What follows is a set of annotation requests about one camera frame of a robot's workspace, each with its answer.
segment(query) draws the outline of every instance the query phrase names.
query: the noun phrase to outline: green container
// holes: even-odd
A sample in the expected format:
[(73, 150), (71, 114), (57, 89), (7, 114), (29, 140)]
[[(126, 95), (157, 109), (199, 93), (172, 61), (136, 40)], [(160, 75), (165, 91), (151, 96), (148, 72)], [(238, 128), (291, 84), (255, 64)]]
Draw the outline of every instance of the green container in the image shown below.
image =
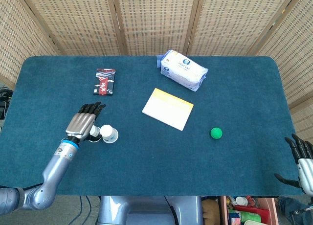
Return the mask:
[(240, 216), (240, 222), (244, 223), (247, 220), (252, 220), (255, 222), (261, 222), (261, 216), (259, 214), (250, 213), (250, 212), (243, 212), (238, 210), (229, 210), (230, 213), (238, 213)]

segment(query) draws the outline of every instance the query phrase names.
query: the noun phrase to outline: red and black package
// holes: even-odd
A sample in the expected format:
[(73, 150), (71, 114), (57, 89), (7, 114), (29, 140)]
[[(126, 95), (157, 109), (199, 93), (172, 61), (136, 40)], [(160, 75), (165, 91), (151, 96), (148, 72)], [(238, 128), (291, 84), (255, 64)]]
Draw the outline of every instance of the red and black package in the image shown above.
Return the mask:
[(113, 68), (97, 69), (93, 94), (113, 95), (115, 71)]

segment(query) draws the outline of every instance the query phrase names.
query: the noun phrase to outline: green ball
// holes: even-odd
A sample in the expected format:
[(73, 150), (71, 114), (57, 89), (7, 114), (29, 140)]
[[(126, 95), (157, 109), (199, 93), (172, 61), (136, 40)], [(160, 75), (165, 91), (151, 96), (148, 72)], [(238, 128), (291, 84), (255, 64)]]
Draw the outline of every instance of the green ball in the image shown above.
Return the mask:
[(214, 127), (212, 130), (211, 130), (211, 137), (214, 138), (214, 139), (219, 139), (221, 138), (223, 135), (223, 132), (220, 128), (218, 127)]

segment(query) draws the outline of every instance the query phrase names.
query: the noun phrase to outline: woven panel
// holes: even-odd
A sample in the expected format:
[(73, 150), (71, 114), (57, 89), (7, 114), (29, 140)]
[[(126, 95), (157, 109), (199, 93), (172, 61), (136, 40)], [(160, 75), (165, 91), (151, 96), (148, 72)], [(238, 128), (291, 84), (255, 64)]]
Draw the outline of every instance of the woven panel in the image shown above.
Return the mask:
[(68, 55), (118, 55), (108, 0), (31, 0)]
[(128, 51), (157, 55), (182, 52), (193, 0), (119, 0)]
[(313, 90), (313, 0), (300, 0), (261, 48), (278, 64), (289, 103)]
[(313, 143), (313, 102), (291, 116), (297, 134)]
[(0, 0), (0, 76), (15, 84), (27, 57), (56, 54), (19, 0)]
[(204, 0), (189, 55), (245, 55), (284, 0)]

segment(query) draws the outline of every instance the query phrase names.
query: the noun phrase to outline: red container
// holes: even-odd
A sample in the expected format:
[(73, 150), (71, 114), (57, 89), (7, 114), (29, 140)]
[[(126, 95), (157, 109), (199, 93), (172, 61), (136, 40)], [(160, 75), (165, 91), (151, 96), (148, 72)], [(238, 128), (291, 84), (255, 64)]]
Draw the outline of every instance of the red container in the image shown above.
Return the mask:
[(236, 205), (234, 206), (234, 210), (259, 214), (261, 216), (262, 223), (264, 224), (269, 223), (269, 210), (268, 209), (258, 209), (258, 208), (250, 207), (250, 206)]

